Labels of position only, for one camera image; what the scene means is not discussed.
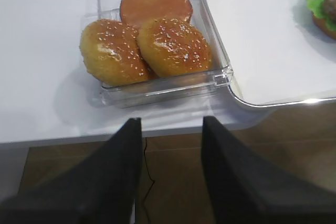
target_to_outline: hamburger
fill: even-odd
[[[336,40],[336,0],[307,0],[314,23]]]

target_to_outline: hamburger bun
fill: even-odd
[[[328,35],[330,38],[336,39],[336,31],[331,31],[328,29],[326,25],[326,21],[324,18],[317,18],[312,13],[313,21],[315,25],[320,28],[326,35]]]
[[[134,28],[109,19],[88,25],[79,46],[87,71],[111,86],[153,79],[154,73],[136,44],[137,33]]]
[[[189,0],[121,0],[121,21],[139,29],[154,18],[179,18],[189,22],[193,7]]]
[[[202,34],[176,18],[153,19],[136,38],[142,57],[159,77],[210,70],[212,54]]]

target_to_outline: white tray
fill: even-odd
[[[204,0],[234,70],[233,95],[252,106],[336,99],[336,41],[305,0]]]

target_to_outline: white table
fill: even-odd
[[[226,89],[129,109],[103,106],[99,82],[86,73],[78,48],[96,0],[0,3],[0,199],[17,192],[32,146],[103,141],[138,116],[147,137],[200,132],[204,115],[242,129],[268,113],[241,109]]]

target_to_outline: clear plastic container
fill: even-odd
[[[120,20],[121,0],[98,0],[98,18]],[[103,102],[120,108],[215,92],[230,84],[233,71],[224,55],[202,0],[190,0],[191,24],[208,41],[213,54],[213,70],[160,78],[125,86],[110,87],[102,83]]]

